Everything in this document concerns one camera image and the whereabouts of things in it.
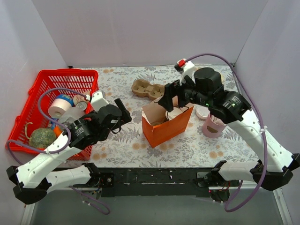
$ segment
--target white lid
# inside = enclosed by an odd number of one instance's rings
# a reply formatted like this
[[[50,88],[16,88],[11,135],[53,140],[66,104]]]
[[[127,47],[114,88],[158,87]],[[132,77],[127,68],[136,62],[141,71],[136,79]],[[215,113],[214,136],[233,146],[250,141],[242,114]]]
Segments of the white lid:
[[[168,111],[165,112],[165,116],[168,120],[173,120],[179,114],[182,114],[181,109],[175,108],[175,107],[172,112],[169,112],[169,113],[168,113]]]
[[[205,120],[208,117],[209,113],[210,111],[208,110],[208,108],[204,106],[198,105],[196,107],[196,115],[202,120]]]

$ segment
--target cardboard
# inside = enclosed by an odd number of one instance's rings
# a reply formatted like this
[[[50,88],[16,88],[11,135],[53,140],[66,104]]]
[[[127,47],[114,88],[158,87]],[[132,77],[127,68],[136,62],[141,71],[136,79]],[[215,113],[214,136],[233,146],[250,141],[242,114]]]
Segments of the cardboard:
[[[151,100],[162,97],[165,87],[160,84],[150,84],[149,81],[137,79],[131,86],[131,90],[139,97],[149,97]]]
[[[166,110],[157,101],[158,99],[142,107],[142,131],[153,148],[184,132],[194,107],[191,103],[187,104],[181,108],[182,114],[168,121],[165,117]]]

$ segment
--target red clip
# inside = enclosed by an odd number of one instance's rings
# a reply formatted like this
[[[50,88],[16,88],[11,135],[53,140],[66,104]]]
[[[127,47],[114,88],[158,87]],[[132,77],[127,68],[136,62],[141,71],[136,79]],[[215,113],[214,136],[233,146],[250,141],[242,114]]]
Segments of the red clip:
[[[178,62],[178,66],[180,66],[180,67],[183,67],[184,64],[186,64],[185,60],[180,60],[180,61]]]

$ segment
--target egg carton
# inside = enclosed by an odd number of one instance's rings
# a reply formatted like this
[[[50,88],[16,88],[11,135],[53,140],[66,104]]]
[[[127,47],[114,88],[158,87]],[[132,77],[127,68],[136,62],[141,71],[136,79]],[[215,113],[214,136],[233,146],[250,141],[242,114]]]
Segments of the egg carton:
[[[139,97],[149,97],[154,100],[164,95],[165,87],[161,84],[150,84],[144,79],[137,79],[132,84],[131,90]]]

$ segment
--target red plastic basket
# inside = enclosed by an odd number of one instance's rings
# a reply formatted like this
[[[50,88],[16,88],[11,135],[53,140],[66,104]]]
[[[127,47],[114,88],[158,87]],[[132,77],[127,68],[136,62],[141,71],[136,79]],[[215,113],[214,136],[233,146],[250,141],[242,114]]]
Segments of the red plastic basket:
[[[25,124],[32,122],[28,125],[28,136],[38,128],[45,128],[49,120],[45,119],[38,110],[38,99],[48,89],[51,88],[70,88],[79,92],[91,90],[91,94],[98,90],[98,73],[95,70],[80,70],[80,69],[58,69],[58,70],[42,70],[37,75],[33,86],[29,89],[29,97],[22,110],[21,115],[15,119],[14,128],[8,139],[20,141],[28,144],[28,139],[25,136]],[[70,91],[57,90],[47,94],[41,103],[42,110],[49,116],[48,108],[59,94],[68,94],[73,97],[75,94]],[[88,104],[86,113],[91,111],[91,105]],[[25,151],[31,154],[38,154],[38,152],[30,149],[20,147],[14,143],[9,144],[12,151]],[[91,146],[82,150],[80,153],[73,155],[69,160],[82,160],[90,159]]]

